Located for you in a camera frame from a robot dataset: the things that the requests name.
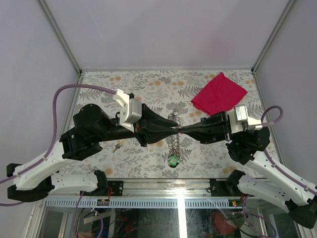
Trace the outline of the metal ring key organizer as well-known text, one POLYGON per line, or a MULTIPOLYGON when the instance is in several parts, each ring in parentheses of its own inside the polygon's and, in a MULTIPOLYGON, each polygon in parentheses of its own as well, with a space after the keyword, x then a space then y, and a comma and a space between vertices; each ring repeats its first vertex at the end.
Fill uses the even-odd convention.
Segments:
MULTIPOLYGON (((174 109, 167 117, 168 120, 175 122, 177 124, 176 128, 182 126, 180 121, 180 112, 178 109, 174 109)), ((181 158, 181 149, 180 149, 180 134, 175 134, 169 136, 167 140, 169 154, 168 158, 170 159, 172 156, 176 156, 179 160, 178 162, 182 162, 183 159, 181 158)))

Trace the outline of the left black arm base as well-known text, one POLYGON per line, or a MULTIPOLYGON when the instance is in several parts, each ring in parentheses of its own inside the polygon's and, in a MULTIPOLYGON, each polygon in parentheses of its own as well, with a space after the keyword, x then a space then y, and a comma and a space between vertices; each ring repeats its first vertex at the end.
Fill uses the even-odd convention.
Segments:
POLYGON ((91 192, 92 196, 122 196, 124 182, 121 180, 108 181, 104 172, 94 171, 97 178, 97 189, 91 192))

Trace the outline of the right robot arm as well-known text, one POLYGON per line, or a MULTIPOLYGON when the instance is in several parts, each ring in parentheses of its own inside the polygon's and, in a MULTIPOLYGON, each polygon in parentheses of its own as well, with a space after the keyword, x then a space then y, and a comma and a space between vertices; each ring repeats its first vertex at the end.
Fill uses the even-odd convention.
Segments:
POLYGON ((226 181, 230 195, 240 192, 261 198, 284 210, 296 223, 312 229, 317 222, 317 186, 273 159, 266 152, 269 126, 248 115, 244 105, 179 128, 202 144, 227 140, 230 158, 262 174, 270 183, 256 181, 235 170, 226 181))

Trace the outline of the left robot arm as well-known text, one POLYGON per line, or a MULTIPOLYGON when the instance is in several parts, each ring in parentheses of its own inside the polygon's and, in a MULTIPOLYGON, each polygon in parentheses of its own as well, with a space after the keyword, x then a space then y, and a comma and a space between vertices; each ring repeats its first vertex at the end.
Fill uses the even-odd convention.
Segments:
POLYGON ((136 138, 145 147, 178 133, 176 122, 156 114, 133 95, 117 90, 113 99, 121 106, 115 118, 109 118, 98 105, 88 104, 73 116, 74 127, 51 149, 27 164, 9 164, 7 175, 14 179, 7 197, 34 202, 54 193, 108 195, 110 188, 103 171, 83 175, 63 175, 59 171, 101 152, 100 142, 136 138))

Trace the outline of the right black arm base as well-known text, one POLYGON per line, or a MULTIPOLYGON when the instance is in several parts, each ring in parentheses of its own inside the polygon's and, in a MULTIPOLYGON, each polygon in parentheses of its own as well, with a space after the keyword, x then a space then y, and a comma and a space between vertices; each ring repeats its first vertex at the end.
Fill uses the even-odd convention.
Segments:
POLYGON ((207 191, 213 197, 241 196, 242 192, 237 187, 239 179, 246 175, 243 171, 234 170, 226 179, 211 178, 207 191))

